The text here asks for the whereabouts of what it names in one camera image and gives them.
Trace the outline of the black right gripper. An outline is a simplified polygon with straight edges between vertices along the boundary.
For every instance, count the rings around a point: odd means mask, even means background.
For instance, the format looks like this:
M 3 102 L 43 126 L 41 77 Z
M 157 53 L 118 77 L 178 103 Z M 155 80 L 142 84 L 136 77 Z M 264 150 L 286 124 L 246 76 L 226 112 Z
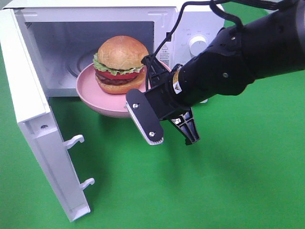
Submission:
M 144 94 L 157 118 L 160 121 L 170 119 L 173 126 L 184 136 L 187 146 L 199 141 L 200 136 L 192 109 L 175 100 L 171 70 L 154 54 L 145 56 L 141 63 L 147 68 L 145 77 L 147 91 Z

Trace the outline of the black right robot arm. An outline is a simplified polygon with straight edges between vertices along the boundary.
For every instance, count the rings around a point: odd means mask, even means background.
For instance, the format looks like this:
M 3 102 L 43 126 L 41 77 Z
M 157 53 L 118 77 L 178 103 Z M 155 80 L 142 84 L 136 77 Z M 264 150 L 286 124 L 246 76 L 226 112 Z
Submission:
M 160 122 L 168 120 L 187 145 L 199 140 L 192 106 L 220 95 L 239 95 L 258 79 L 305 68 L 305 3 L 302 0 L 244 0 L 243 5 L 271 10 L 249 24 L 219 8 L 218 0 L 203 1 L 217 16 L 231 21 L 205 50 L 168 71 L 155 54 L 145 56 L 145 92 L 126 96 L 129 113 L 150 145 L 163 141 Z

